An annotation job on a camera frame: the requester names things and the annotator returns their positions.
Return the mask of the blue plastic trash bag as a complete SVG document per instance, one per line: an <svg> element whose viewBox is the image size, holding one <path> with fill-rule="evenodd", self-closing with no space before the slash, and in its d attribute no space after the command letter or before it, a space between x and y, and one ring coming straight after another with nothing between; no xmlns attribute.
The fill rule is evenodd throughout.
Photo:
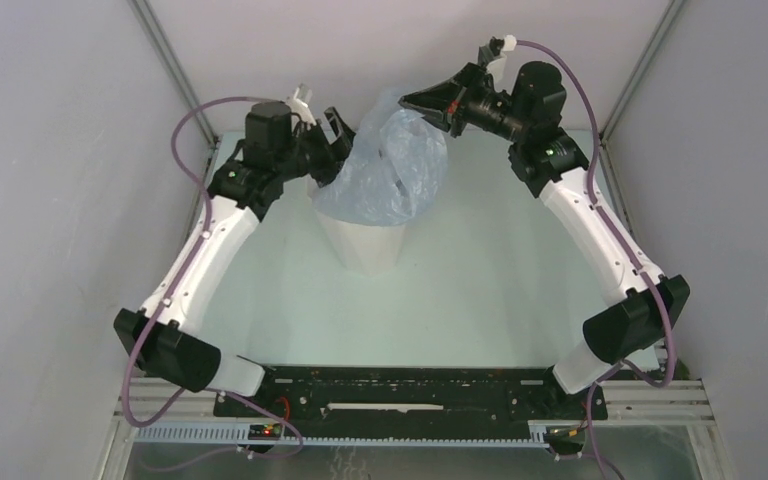
<svg viewBox="0 0 768 480"><path fill-rule="evenodd" d="M406 87L385 89L356 131L336 179L313 196L314 208L343 222L405 224L434 203L449 166L443 133L399 104Z"/></svg>

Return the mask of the white translucent trash bin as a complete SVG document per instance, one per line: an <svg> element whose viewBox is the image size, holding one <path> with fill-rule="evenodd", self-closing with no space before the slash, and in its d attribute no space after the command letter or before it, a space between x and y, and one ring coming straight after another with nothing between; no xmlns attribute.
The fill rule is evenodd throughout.
<svg viewBox="0 0 768 480"><path fill-rule="evenodd" d="M401 204L404 196L394 185L339 179L322 187L308 177L306 192L346 269L373 277L395 267L412 213Z"/></svg>

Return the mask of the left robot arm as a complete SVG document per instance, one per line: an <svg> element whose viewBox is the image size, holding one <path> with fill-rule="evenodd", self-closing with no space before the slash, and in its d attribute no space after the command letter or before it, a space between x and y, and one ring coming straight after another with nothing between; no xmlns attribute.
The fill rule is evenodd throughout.
<svg viewBox="0 0 768 480"><path fill-rule="evenodd" d="M276 403L265 368L202 335L207 307L244 242L282 196L286 183L333 182L354 130L336 108L313 117L302 101L265 101L245 117L244 135L204 186L205 203L161 284L136 311L121 310L114 329L133 363L190 392L233 392L252 416Z"/></svg>

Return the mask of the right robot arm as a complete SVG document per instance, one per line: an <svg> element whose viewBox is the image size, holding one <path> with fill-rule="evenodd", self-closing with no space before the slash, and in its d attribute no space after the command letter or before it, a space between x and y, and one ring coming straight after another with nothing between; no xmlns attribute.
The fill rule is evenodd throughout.
<svg viewBox="0 0 768 480"><path fill-rule="evenodd" d="M545 411L566 418L581 391L627 357L671 334L690 288L667 277L622 228L597 187L593 162L561 128L567 91L561 72L545 62L523 65L511 92L498 91L483 66L469 63L453 77L408 93L400 106L453 137L474 126L509 141L512 171L571 235L596 274L607 307L583 323L583 339L549 371Z"/></svg>

